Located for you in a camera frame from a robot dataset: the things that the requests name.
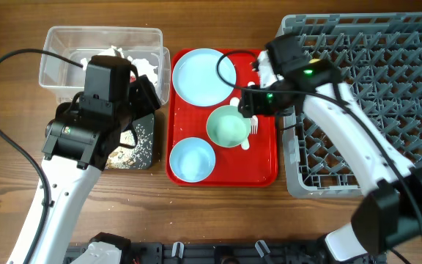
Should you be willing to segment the white tissue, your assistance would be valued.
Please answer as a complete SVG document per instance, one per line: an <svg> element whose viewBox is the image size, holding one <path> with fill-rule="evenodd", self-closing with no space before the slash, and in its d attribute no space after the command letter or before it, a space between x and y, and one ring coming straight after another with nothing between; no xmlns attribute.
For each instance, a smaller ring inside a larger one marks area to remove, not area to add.
<svg viewBox="0 0 422 264"><path fill-rule="evenodd" d="M146 75L154 86L158 84L158 74L155 72L158 66L153 66L147 59L134 59L133 57L128 56L127 60L137 68L140 76Z"/></svg>
<svg viewBox="0 0 422 264"><path fill-rule="evenodd" d="M124 53L122 52L122 48L117 48L116 46L111 46L108 49L105 49L104 51L101 51L98 56L116 56L125 58ZM83 70L87 69L87 65L91 59L90 58L83 58L81 59L81 64L83 65Z"/></svg>

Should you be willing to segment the pink plastic fork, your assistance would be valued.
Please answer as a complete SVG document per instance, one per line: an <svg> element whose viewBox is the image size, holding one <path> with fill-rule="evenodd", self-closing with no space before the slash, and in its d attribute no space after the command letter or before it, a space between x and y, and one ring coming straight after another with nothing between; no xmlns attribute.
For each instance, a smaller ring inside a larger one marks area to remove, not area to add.
<svg viewBox="0 0 422 264"><path fill-rule="evenodd" d="M259 120L256 115L253 115L251 118L251 134L257 134L259 127Z"/></svg>

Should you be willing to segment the white plastic spoon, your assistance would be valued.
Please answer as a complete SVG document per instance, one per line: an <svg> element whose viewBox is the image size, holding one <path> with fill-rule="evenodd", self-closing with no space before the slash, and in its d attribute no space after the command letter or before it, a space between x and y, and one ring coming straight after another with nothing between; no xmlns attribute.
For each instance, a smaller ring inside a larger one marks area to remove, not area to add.
<svg viewBox="0 0 422 264"><path fill-rule="evenodd" d="M240 102L240 99L239 99L239 98L237 98L237 97L233 97L233 98L230 100L230 105L231 105L231 106L238 107L239 102ZM248 150L248 149L250 148L249 141L248 141L247 139L245 139L245 140L241 143L241 145L240 145L240 146L241 146L241 148L242 148L243 150Z"/></svg>

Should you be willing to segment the green bowl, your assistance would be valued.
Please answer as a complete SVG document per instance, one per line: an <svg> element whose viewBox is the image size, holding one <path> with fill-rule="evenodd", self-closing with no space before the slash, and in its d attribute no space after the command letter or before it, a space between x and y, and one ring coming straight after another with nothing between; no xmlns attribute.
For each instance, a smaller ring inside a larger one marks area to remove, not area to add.
<svg viewBox="0 0 422 264"><path fill-rule="evenodd" d="M207 118L206 132L210 140L220 147L241 145L251 132L251 120L245 118L236 106L221 106Z"/></svg>

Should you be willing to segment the rice and food leftovers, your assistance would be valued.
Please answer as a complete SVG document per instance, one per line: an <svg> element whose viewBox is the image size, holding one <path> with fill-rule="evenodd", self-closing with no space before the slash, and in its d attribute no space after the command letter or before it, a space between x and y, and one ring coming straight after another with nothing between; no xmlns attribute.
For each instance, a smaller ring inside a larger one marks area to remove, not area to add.
<svg viewBox="0 0 422 264"><path fill-rule="evenodd" d="M122 132L120 143L134 145L133 149L116 148L108 157L106 169L147 169L152 163L153 127L137 123L134 125L136 138L132 131Z"/></svg>

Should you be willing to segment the light blue plate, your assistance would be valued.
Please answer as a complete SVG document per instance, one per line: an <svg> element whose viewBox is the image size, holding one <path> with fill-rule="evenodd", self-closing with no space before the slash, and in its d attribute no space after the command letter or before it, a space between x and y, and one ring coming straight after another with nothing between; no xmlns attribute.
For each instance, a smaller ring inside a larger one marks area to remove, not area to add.
<svg viewBox="0 0 422 264"><path fill-rule="evenodd" d="M217 74L216 66L223 53L198 48L179 58L172 72L175 92L193 106L214 106L230 96L233 88Z"/></svg>

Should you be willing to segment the light blue bowl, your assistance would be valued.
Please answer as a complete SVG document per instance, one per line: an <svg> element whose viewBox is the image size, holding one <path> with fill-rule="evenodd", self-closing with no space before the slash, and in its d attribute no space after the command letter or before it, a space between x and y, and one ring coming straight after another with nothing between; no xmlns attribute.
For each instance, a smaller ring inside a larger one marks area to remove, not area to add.
<svg viewBox="0 0 422 264"><path fill-rule="evenodd" d="M169 156L173 174L186 183L207 179L215 164L215 151L208 142L197 137L188 137L176 143Z"/></svg>

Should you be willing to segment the yellow plastic cup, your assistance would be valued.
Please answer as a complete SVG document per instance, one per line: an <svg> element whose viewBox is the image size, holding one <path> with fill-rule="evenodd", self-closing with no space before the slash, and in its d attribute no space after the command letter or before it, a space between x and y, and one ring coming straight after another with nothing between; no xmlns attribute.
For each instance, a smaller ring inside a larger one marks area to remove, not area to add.
<svg viewBox="0 0 422 264"><path fill-rule="evenodd" d="M321 59L311 59L310 61L309 61L309 64L313 64L313 63L316 63L316 62L319 62Z"/></svg>

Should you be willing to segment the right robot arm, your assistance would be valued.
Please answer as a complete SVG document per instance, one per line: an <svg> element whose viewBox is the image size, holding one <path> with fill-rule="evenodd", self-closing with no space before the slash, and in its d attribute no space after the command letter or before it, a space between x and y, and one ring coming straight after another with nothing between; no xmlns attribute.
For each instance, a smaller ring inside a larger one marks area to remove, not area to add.
<svg viewBox="0 0 422 264"><path fill-rule="evenodd" d="M322 239L326 263L394 252L422 238L422 167L396 150L356 103L339 69L310 60L293 34L268 42L243 87L239 112L271 116L296 106L329 137L353 171L363 200L348 224Z"/></svg>

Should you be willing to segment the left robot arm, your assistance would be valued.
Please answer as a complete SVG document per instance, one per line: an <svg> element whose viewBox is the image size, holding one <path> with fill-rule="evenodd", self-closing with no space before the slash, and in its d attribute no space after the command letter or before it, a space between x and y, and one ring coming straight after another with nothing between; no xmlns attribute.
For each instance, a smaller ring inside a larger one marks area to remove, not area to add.
<svg viewBox="0 0 422 264"><path fill-rule="evenodd" d="M81 209L134 120L160 108L155 88L127 59L93 56L84 91L45 130L39 182L9 263L61 263Z"/></svg>

